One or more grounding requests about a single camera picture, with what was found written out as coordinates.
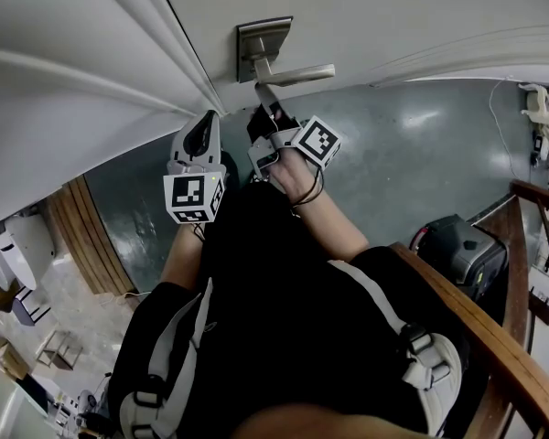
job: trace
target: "door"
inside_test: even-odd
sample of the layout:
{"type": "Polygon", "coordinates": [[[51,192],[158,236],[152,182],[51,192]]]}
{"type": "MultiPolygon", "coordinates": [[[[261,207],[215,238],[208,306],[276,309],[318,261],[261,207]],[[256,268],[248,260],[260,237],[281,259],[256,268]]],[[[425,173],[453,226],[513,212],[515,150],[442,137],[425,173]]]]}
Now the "door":
{"type": "Polygon", "coordinates": [[[169,0],[225,108],[255,105],[236,81],[235,27],[293,16],[273,71],[334,63],[336,77],[281,97],[517,63],[549,63],[549,0],[169,0]]]}

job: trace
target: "white cable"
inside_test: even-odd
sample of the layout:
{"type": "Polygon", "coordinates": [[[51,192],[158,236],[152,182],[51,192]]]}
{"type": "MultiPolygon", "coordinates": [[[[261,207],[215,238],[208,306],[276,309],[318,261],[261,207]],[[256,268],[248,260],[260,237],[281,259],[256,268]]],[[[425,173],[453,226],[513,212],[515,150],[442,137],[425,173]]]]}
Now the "white cable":
{"type": "Polygon", "coordinates": [[[490,112],[492,112],[492,117],[494,117],[494,122],[496,123],[496,126],[498,127],[498,133],[501,136],[502,144],[504,145],[504,149],[506,150],[506,154],[509,156],[509,164],[511,165],[511,171],[512,175],[515,176],[517,179],[521,179],[516,175],[514,172],[514,167],[512,167],[512,156],[511,156],[511,150],[509,149],[508,145],[506,145],[506,142],[504,141],[504,135],[502,135],[502,129],[500,124],[498,123],[498,118],[496,117],[496,113],[494,112],[494,109],[492,109],[492,96],[494,95],[494,91],[499,87],[499,85],[503,82],[509,80],[509,77],[506,77],[503,80],[500,80],[498,83],[494,85],[494,88],[492,88],[492,91],[490,92],[490,99],[488,101],[488,105],[490,107],[490,112]]]}
{"type": "Polygon", "coordinates": [[[152,291],[144,291],[143,293],[124,293],[122,295],[119,295],[119,296],[112,296],[110,299],[108,299],[107,301],[104,301],[103,303],[100,303],[100,305],[108,305],[110,304],[114,299],[116,299],[116,304],[118,304],[118,301],[120,301],[121,299],[125,299],[128,295],[132,295],[132,296],[144,296],[145,294],[151,294],[152,291]]]}

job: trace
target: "person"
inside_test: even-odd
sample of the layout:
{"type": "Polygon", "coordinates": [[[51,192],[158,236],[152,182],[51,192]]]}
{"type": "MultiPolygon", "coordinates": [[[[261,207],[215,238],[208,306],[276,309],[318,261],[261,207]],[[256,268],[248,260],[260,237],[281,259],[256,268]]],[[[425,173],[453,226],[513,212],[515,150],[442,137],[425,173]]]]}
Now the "person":
{"type": "MultiPolygon", "coordinates": [[[[108,387],[112,419],[120,429],[123,401],[146,378],[157,339],[210,280],[179,439],[435,434],[448,409],[438,423],[427,416],[420,390],[403,381],[411,360],[402,338],[342,265],[376,282],[401,319],[452,340],[456,322],[390,248],[370,248],[328,193],[314,187],[301,154],[280,153],[270,175],[285,193],[264,182],[228,189],[203,235],[199,227],[179,227],[161,283],[126,332],[108,387]]],[[[198,311],[179,322],[165,399],[184,369],[198,311]]]]}

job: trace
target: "person's right arm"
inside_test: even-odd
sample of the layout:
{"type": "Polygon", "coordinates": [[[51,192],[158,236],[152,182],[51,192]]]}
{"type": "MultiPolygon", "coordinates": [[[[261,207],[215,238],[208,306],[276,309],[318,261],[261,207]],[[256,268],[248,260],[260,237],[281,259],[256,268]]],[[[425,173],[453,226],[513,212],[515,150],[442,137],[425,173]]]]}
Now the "person's right arm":
{"type": "MultiPolygon", "coordinates": [[[[291,203],[297,203],[313,187],[315,177],[303,156],[295,149],[284,148],[280,155],[280,160],[271,166],[270,172],[285,189],[291,203]]],[[[317,185],[309,196],[314,197],[319,187],[317,185]]],[[[325,190],[315,200],[297,206],[296,212],[333,259],[349,262],[370,247],[366,237],[341,212],[325,190]]]]}

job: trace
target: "cardboard box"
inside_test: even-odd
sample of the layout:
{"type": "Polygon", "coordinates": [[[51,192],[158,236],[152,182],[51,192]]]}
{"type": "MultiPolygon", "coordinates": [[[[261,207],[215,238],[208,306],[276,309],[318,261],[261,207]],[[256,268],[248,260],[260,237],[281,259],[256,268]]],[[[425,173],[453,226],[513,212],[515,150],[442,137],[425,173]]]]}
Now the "cardboard box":
{"type": "Polygon", "coordinates": [[[7,374],[21,380],[30,371],[30,367],[18,354],[18,351],[3,337],[0,337],[0,366],[7,374]]]}

